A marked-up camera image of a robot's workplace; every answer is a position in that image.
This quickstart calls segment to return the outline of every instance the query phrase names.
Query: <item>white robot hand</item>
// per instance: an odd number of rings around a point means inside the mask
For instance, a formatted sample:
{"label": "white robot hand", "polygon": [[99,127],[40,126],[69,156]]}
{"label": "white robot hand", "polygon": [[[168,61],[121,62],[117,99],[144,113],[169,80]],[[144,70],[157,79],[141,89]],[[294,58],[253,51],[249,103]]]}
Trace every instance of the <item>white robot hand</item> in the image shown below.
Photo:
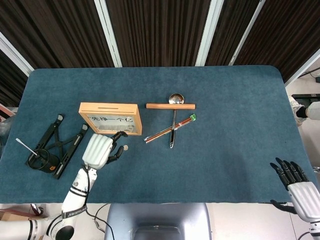
{"label": "white robot hand", "polygon": [[117,132],[111,138],[93,134],[82,157],[84,163],[90,168],[99,170],[104,165],[117,160],[124,150],[123,146],[119,147],[114,156],[109,156],[109,154],[116,148],[117,140],[121,136],[127,137],[128,135],[124,131]]}
{"label": "white robot hand", "polygon": [[298,214],[305,222],[310,223],[310,234],[313,239],[320,240],[320,193],[313,182],[309,181],[302,168],[295,162],[282,161],[276,158],[281,167],[270,163],[285,189],[288,191],[293,206],[283,206],[271,200],[278,209]]}

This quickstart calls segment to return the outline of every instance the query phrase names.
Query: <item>wooden stick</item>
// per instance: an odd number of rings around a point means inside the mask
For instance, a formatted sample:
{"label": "wooden stick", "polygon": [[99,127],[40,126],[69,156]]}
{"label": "wooden stick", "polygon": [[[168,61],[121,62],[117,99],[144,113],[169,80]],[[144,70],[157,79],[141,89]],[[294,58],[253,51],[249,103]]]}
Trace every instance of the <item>wooden stick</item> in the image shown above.
{"label": "wooden stick", "polygon": [[[188,117],[187,119],[177,123],[175,126],[174,126],[174,130],[178,130],[179,128],[181,128],[182,126],[188,124],[188,123],[191,123],[193,121],[196,120],[196,115],[195,114],[192,114],[190,117]],[[161,132],[158,132],[156,133],[155,135],[152,135],[152,136],[147,136],[146,138],[144,138],[143,140],[145,141],[146,144],[150,143],[151,141],[157,139],[157,138],[160,138],[161,136],[163,135],[166,135],[168,133],[170,133],[172,130],[172,126],[166,128],[165,130],[162,130]]]}
{"label": "wooden stick", "polygon": [[145,107],[147,109],[180,109],[180,110],[196,109],[196,105],[192,103],[186,103],[186,104],[147,103]]}

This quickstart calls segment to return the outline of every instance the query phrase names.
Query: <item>wooden picture frame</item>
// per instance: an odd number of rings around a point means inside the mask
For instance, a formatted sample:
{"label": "wooden picture frame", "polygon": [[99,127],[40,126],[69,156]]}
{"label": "wooden picture frame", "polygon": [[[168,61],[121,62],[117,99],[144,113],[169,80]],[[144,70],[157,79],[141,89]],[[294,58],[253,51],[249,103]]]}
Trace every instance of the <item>wooden picture frame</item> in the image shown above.
{"label": "wooden picture frame", "polygon": [[79,114],[97,134],[142,135],[137,104],[81,102]]}

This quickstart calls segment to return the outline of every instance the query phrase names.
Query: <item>black cup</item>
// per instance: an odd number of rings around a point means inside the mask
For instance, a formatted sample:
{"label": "black cup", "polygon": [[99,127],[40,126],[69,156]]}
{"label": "black cup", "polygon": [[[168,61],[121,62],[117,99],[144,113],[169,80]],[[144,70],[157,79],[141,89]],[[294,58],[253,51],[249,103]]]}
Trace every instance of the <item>black cup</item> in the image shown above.
{"label": "black cup", "polygon": [[45,173],[52,173],[56,170],[59,159],[56,155],[50,154],[46,149],[39,148],[34,150],[37,154],[30,154],[27,164],[34,170],[40,170]]}

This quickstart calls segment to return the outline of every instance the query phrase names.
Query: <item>spoon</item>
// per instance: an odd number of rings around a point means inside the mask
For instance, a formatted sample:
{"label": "spoon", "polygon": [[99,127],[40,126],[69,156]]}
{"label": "spoon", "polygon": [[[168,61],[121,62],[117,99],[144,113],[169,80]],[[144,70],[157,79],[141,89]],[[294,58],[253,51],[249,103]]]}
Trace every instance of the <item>spoon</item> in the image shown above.
{"label": "spoon", "polygon": [[[184,97],[179,93],[174,93],[169,97],[169,104],[183,104],[185,102]],[[177,110],[173,110],[173,121],[172,121],[172,128],[171,128],[171,135],[170,135],[170,148],[174,147],[175,143],[175,126],[176,126],[176,115]]]}

